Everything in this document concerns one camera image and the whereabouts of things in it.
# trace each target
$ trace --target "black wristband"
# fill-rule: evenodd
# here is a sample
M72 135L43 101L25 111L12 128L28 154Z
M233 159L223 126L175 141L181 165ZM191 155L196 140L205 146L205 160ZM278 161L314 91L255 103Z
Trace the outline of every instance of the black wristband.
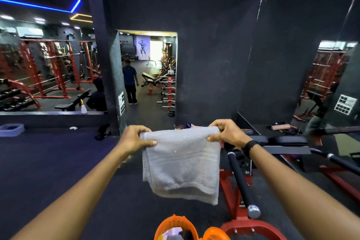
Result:
M255 144L259 144L259 143L256 142L256 141L249 141L249 142L243 147L244 155L247 156L248 158L250 157L250 149L251 149Z

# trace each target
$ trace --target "blue shirt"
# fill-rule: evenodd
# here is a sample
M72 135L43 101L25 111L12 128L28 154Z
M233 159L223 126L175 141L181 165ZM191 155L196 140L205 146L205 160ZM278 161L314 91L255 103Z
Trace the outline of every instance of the blue shirt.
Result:
M132 66L126 67L124 66L122 68L122 73L124 74L124 84L126 86L131 86L135 84L135 78L136 76L136 69L134 69Z

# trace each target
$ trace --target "orange basket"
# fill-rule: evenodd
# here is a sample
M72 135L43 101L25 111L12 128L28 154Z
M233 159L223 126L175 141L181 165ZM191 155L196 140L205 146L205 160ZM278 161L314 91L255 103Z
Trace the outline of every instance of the orange basket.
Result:
M175 227L180 227L183 231L190 230L194 240L230 240L226 233L224 233L221 229L215 227L210 227L209 229L207 229L204 233L204 237L199 238L194 225L189 220L187 220L185 216L177 216L174 214L161 222L158 229L156 230L154 240L158 240L158 238L163 233Z

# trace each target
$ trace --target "air conditioner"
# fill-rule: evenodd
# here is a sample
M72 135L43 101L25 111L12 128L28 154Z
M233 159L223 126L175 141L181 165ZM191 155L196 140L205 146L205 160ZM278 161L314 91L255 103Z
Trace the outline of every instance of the air conditioner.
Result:
M25 28L25 27L16 27L19 37L25 38L42 38L44 36L43 30L39 28Z

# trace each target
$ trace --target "poster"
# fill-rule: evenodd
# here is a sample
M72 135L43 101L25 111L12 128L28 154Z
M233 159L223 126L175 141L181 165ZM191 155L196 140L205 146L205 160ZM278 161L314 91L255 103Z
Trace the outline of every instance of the poster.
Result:
M149 60L150 36L136 35L134 43L136 43L136 55L139 57L139 60Z

